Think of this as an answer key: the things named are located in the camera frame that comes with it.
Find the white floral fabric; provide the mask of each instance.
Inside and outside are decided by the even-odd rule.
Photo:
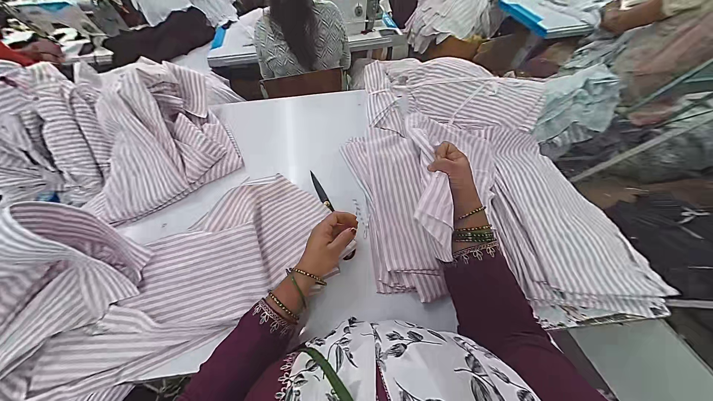
[[[456,333],[350,318],[305,345],[321,352],[355,401],[376,399],[377,374],[393,401],[539,401],[507,364]],[[276,400],[338,400],[307,353],[291,354],[282,370]]]

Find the sewing machine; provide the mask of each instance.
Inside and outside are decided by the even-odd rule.
[[[374,29],[381,19],[379,0],[332,0],[342,11],[347,24],[347,35],[359,34]]]

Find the maroon sleeve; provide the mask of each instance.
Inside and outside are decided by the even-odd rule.
[[[284,356],[293,331],[293,325],[259,301],[191,377],[179,400],[243,400],[265,369]]]
[[[605,401],[550,342],[496,249],[471,248],[445,269],[458,333],[512,367],[542,401]]]

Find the chair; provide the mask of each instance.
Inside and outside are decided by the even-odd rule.
[[[330,93],[344,90],[342,68],[301,73],[281,78],[262,79],[260,89],[265,98]]]

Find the hand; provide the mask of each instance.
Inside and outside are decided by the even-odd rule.
[[[357,235],[358,225],[357,217],[351,213],[330,213],[312,229],[297,268],[319,277],[331,272],[339,255]]]
[[[64,62],[62,48],[47,39],[39,39],[25,46],[19,52],[34,61],[49,61],[53,64],[62,64]]]
[[[477,194],[468,157],[450,142],[443,142],[438,146],[435,160],[429,165],[429,171],[443,171],[448,175],[454,200],[456,195],[472,194],[474,191]]]

